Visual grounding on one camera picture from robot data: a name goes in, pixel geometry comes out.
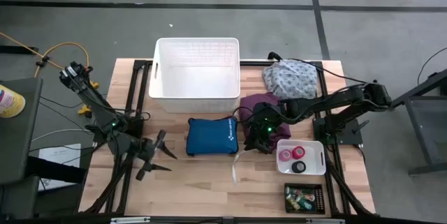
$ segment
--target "blue pouch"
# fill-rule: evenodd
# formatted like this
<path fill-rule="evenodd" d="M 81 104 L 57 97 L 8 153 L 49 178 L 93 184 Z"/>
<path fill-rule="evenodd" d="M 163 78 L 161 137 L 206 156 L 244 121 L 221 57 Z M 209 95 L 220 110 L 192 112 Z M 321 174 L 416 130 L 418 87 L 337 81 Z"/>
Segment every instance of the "blue pouch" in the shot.
<path fill-rule="evenodd" d="M 186 139 L 186 153 L 195 154 L 236 154 L 237 123 L 233 117 L 225 119 L 189 119 L 189 133 Z"/>

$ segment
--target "yellow cable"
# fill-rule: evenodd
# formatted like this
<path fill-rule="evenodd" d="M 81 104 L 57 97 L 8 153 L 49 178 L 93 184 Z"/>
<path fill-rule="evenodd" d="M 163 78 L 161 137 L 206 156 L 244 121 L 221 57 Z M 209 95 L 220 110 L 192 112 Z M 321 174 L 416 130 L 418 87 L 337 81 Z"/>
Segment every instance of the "yellow cable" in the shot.
<path fill-rule="evenodd" d="M 38 52 L 32 50 L 32 49 L 29 48 L 28 46 L 24 45 L 23 43 L 21 43 L 21 42 L 15 40 L 14 38 L 11 38 L 10 36 L 8 36 L 8 35 L 6 35 L 6 34 L 4 34 L 4 33 L 1 33 L 1 32 L 0 32 L 0 35 L 4 36 L 5 38 L 7 38 L 7 39 L 9 39 L 9 40 L 11 40 L 11 41 L 13 41 L 14 43 L 17 43 L 18 45 L 24 47 L 25 49 L 29 50 L 30 52 L 33 52 L 34 54 L 40 56 L 42 59 L 43 59 L 44 57 L 46 57 L 51 51 L 55 50 L 56 48 L 58 48 L 58 47 L 60 47 L 60 46 L 62 46 L 62 45 L 74 45 L 74 46 L 78 46 L 78 47 L 84 52 L 84 54 L 85 54 L 85 58 L 87 59 L 87 66 L 86 66 L 86 67 L 90 66 L 89 53 L 88 53 L 87 50 L 86 50 L 83 46 L 81 46 L 79 43 L 72 43 L 72 42 L 60 43 L 60 44 L 55 45 L 55 46 L 51 47 L 50 49 L 48 49 L 44 54 L 40 54 L 40 53 L 38 53 Z M 49 62 L 50 64 L 52 64 L 54 67 L 56 67 L 56 68 L 59 68 L 59 69 L 61 69 L 61 70 L 64 69 L 64 67 L 61 67 L 60 65 L 56 64 L 56 63 L 53 62 L 53 61 L 48 60 L 48 62 Z M 38 72 L 39 72 L 40 69 L 41 69 L 41 67 L 40 67 L 40 66 L 37 66 L 36 72 L 34 73 L 34 77 L 37 77 Z"/>

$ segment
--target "black tape roll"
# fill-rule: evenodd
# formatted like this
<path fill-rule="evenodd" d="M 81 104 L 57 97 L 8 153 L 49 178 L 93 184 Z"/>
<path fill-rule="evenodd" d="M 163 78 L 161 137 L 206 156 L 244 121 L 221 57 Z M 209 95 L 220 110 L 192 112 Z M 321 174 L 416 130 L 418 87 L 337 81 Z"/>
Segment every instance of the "black tape roll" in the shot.
<path fill-rule="evenodd" d="M 297 161 L 292 164 L 292 171 L 294 173 L 302 173 L 306 170 L 306 164 L 302 161 Z"/>

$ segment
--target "wooden table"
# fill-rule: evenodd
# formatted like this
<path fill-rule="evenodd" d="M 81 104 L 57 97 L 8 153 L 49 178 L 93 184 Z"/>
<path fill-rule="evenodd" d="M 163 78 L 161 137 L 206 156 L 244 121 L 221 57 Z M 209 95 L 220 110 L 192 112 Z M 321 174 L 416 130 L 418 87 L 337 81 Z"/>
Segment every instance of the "wooden table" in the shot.
<path fill-rule="evenodd" d="M 107 97 L 107 101 L 113 107 L 125 107 L 134 60 L 117 59 L 115 63 Z M 323 61 L 323 67 L 343 75 L 340 61 Z M 261 77 L 263 68 L 241 67 L 240 97 L 266 92 Z M 325 73 L 325 79 L 329 93 L 346 86 L 344 79 L 329 73 Z M 134 105 L 136 105 L 138 92 L 138 90 L 135 91 Z M 157 153 L 154 163 L 169 167 L 173 171 L 150 172 L 142 181 L 135 179 L 142 161 L 137 160 L 134 163 L 126 215 L 305 217 L 306 215 L 303 214 L 286 214 L 284 183 L 323 184 L 325 216 L 330 215 L 324 176 L 281 174 L 276 171 L 275 155 L 265 155 L 257 151 L 241 155 L 236 165 L 237 184 L 233 184 L 231 177 L 233 157 L 225 155 L 188 157 L 185 152 L 189 127 L 187 120 L 190 117 L 220 119 L 228 114 L 168 114 L 148 96 L 147 90 L 143 111 L 149 112 L 152 116 L 145 123 L 143 135 L 155 139 L 159 130 L 166 130 L 166 146 L 178 157 L 178 160 Z M 237 138 L 240 150 L 243 150 L 242 127 L 238 129 Z M 293 139 L 313 140 L 312 119 L 292 125 L 291 132 Z M 365 207 L 374 212 L 361 153 L 352 146 L 341 146 L 339 149 L 347 184 Z M 113 157 L 107 147 L 102 147 L 94 153 L 80 211 L 93 204 L 104 190 L 110 180 L 112 167 Z M 337 206 L 341 211 L 340 192 L 335 181 L 332 181 Z M 118 199 L 119 195 L 115 197 L 115 206 Z"/>

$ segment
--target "concrete floor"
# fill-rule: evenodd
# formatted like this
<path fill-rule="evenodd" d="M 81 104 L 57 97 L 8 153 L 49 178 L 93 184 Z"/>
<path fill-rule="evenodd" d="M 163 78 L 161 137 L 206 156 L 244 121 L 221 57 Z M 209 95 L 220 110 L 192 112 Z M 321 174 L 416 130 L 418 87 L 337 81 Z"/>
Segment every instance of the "concrete floor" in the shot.
<path fill-rule="evenodd" d="M 147 3 L 252 3 L 302 4 L 312 0 L 57 0 Z M 447 6 L 447 0 L 319 0 L 338 6 Z M 416 85 L 425 60 L 447 46 L 447 13 L 323 12 L 330 58 L 341 60 L 346 75 L 377 79 L 395 98 Z M 41 51 L 64 41 L 84 45 L 91 55 L 91 74 L 108 90 L 118 57 L 151 57 L 161 37 L 236 37 L 242 58 L 283 57 L 322 59 L 313 11 L 305 10 L 194 10 L 0 7 L 0 31 Z M 0 44 L 10 45 L 0 38 Z M 56 62 L 84 63 L 82 53 L 67 47 L 53 55 Z M 0 80 L 31 77 L 36 58 L 1 55 Z M 447 66 L 445 54 L 434 58 L 423 77 Z M 58 71 L 45 68 L 43 93 L 65 105 L 79 102 L 58 79 Z M 76 109 L 57 108 L 79 124 L 88 121 Z M 368 113 L 361 119 L 367 171 L 376 211 L 382 216 L 424 221 L 447 220 L 447 174 L 410 178 L 407 170 L 425 164 L 403 107 L 394 112 Z M 52 130 L 76 128 L 44 107 L 38 111 L 35 136 Z M 33 148 L 73 142 L 90 144 L 83 133 L 53 135 Z"/>

